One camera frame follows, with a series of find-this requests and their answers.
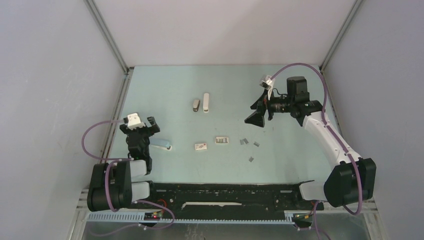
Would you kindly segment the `light blue stapler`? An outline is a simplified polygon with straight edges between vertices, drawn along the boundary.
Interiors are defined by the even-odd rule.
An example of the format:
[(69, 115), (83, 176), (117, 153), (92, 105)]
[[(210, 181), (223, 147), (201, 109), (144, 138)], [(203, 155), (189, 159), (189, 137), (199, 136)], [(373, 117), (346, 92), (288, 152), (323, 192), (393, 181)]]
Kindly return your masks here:
[(171, 151), (173, 148), (169, 140), (160, 139), (160, 138), (151, 138), (150, 145), (152, 147), (159, 148), (165, 151)]

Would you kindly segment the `staple box with barcode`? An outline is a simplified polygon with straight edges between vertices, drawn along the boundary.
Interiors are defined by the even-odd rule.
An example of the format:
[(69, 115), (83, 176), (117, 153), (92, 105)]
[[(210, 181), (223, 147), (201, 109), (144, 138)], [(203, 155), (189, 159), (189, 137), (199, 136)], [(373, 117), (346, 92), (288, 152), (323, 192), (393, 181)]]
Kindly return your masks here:
[(216, 144), (228, 144), (229, 143), (229, 137), (217, 136), (217, 137), (215, 137), (215, 143)]

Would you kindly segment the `white stapler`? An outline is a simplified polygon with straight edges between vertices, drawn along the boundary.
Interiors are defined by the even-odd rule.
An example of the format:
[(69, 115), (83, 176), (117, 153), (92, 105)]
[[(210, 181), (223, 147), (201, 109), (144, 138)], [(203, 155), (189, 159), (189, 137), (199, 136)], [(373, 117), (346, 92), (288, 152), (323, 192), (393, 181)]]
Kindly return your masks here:
[(208, 113), (209, 112), (209, 104), (210, 104), (210, 94), (208, 92), (204, 93), (203, 95), (203, 104), (202, 104), (202, 109), (204, 113)]

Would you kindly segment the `small grey stapler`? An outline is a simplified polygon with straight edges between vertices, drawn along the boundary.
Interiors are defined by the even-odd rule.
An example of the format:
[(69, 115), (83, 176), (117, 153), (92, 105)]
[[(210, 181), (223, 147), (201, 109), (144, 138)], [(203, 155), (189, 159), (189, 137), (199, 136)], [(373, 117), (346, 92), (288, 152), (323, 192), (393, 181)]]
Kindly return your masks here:
[(199, 111), (199, 108), (200, 108), (200, 103), (201, 103), (201, 100), (200, 99), (195, 99), (194, 101), (193, 101), (193, 104), (192, 104), (192, 110), (193, 110), (193, 112), (198, 112)]

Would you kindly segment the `white staple box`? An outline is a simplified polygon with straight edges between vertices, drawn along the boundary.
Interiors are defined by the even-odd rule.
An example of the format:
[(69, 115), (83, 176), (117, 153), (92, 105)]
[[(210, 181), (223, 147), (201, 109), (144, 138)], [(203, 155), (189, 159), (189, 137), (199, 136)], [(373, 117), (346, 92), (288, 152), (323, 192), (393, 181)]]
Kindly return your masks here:
[(195, 143), (194, 144), (195, 151), (203, 151), (207, 149), (207, 143)]

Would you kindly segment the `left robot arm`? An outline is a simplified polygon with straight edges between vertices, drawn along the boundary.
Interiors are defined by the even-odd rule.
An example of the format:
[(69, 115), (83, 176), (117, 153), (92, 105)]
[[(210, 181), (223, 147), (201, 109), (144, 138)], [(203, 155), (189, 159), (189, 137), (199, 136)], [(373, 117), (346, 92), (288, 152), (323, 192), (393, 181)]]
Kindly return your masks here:
[(104, 161), (104, 163), (95, 164), (92, 170), (86, 200), (91, 212), (106, 210), (116, 212), (122, 208), (128, 208), (134, 201), (131, 164), (140, 163), (143, 166), (144, 175), (151, 173), (153, 163), (149, 148), (150, 137), (160, 132), (160, 127), (153, 116), (149, 116), (147, 120), (150, 126), (147, 126), (136, 113), (132, 113), (117, 121), (120, 124), (120, 131), (126, 135), (125, 142), (128, 148), (126, 158), (100, 158), (91, 155), (85, 148), (85, 138), (91, 129), (101, 124), (115, 123), (115, 121), (96, 123), (83, 134), (81, 146), (84, 152)]

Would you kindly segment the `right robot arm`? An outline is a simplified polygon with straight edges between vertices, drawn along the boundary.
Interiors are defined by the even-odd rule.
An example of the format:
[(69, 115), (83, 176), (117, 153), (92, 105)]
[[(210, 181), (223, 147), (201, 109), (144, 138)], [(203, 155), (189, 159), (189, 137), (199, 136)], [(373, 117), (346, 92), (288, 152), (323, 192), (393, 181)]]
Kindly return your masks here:
[(291, 194), (291, 204), (304, 209), (311, 200), (328, 202), (333, 207), (360, 203), (373, 197), (377, 166), (371, 158), (354, 151), (335, 130), (323, 105), (310, 100), (307, 80), (303, 76), (286, 80), (287, 92), (275, 96), (274, 79), (265, 75), (259, 82), (264, 91), (251, 105), (254, 111), (244, 122), (263, 128), (265, 114), (272, 120), (275, 113), (289, 113), (314, 137), (327, 158), (331, 173), (325, 182), (309, 181), (300, 184)]

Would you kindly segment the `left aluminium frame post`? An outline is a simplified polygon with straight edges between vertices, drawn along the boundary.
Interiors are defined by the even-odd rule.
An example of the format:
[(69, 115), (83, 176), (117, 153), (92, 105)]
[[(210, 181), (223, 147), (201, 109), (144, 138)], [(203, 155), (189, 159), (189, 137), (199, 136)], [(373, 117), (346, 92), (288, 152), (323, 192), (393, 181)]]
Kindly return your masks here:
[[(118, 95), (117, 95), (116, 103), (114, 104), (114, 108), (113, 108), (112, 116), (111, 116), (112, 120), (118, 120), (118, 117), (121, 116), (121, 113), (123, 110), (125, 98), (127, 96), (127, 92), (128, 92), (128, 88), (129, 88), (129, 84), (131, 81), (134, 68), (129, 67), (126, 61), (124, 60), (124, 57), (121, 51), (119, 50), (119, 47), (109, 27), (107, 26), (107, 23), (104, 17), (102, 16), (102, 13), (96, 1), (83, 0), (83, 2), (85, 3), (88, 11), (93, 17), (93, 20), (96, 23), (100, 33), (102, 34), (106, 44), (111, 50), (112, 55), (117, 60), (119, 68), (123, 72), (122, 80), (119, 81), (120, 84), (118, 87)], [(113, 141), (117, 133), (116, 127), (117, 127), (116, 123), (109, 123), (108, 125), (107, 134), (103, 144), (103, 149), (101, 151), (101, 157), (103, 158), (107, 158), (111, 154)]]

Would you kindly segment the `aluminium frame post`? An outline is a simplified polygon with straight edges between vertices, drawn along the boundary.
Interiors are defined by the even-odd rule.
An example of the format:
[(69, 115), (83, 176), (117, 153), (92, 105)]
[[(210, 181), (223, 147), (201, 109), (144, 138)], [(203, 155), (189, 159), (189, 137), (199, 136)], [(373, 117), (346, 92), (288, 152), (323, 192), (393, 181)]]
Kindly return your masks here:
[(346, 33), (348, 32), (350, 26), (352, 25), (355, 17), (357, 16), (357, 14), (360, 11), (364, 2), (365, 2), (365, 0), (355, 0), (354, 1), (353, 5), (350, 8), (345, 20), (343, 21), (338, 33), (336, 34), (336, 37), (334, 38), (329, 50), (327, 51), (321, 65), (319, 66), (322, 73), (325, 72), (326, 68), (328, 67), (329, 63), (331, 62), (335, 52), (337, 51), (339, 45), (341, 44), (343, 38), (345, 37)]
[[(117, 95), (116, 103), (114, 104), (114, 108), (113, 108), (112, 116), (111, 116), (112, 120), (118, 120), (118, 117), (121, 116), (121, 113), (123, 110), (125, 98), (127, 96), (127, 92), (128, 92), (128, 88), (129, 88), (129, 84), (131, 81), (134, 68), (129, 67), (126, 61), (124, 60), (124, 57), (121, 51), (119, 50), (119, 47), (109, 27), (107, 26), (107, 23), (104, 17), (102, 16), (102, 13), (96, 1), (83, 0), (83, 2), (85, 3), (88, 11), (93, 17), (93, 20), (96, 23), (100, 33), (102, 34), (106, 44), (111, 50), (112, 55), (117, 60), (119, 68), (123, 72), (122, 80), (119, 81), (120, 84), (118, 87), (118, 95)], [(117, 133), (116, 127), (117, 127), (116, 123), (109, 123), (108, 125), (107, 134), (103, 144), (103, 149), (101, 151), (101, 157), (103, 158), (107, 158), (111, 154), (113, 141)]]

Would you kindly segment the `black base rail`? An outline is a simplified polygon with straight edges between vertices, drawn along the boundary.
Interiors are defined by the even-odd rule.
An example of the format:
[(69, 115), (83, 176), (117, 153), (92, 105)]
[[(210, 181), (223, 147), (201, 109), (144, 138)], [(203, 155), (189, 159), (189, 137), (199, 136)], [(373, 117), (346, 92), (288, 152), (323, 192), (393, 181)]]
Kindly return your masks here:
[(300, 184), (153, 183), (148, 201), (167, 207), (164, 218), (186, 221), (284, 221), (285, 214), (311, 213)]

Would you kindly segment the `right aluminium frame post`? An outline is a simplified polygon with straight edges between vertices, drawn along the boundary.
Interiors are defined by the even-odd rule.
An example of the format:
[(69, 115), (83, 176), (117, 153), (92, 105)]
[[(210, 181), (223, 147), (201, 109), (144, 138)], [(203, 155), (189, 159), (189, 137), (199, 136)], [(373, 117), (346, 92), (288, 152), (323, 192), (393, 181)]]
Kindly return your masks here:
[(355, 17), (357, 16), (357, 14), (360, 11), (364, 2), (365, 2), (365, 0), (355, 0), (354, 1), (353, 5), (350, 8), (345, 20), (343, 21), (338, 33), (336, 34), (336, 37), (334, 38), (329, 50), (327, 51), (321, 65), (319, 66), (322, 73), (325, 72), (326, 68), (328, 67), (329, 63), (331, 62), (335, 52), (337, 51), (339, 45), (341, 44), (343, 38), (345, 37), (346, 33), (348, 32), (350, 26), (352, 25)]

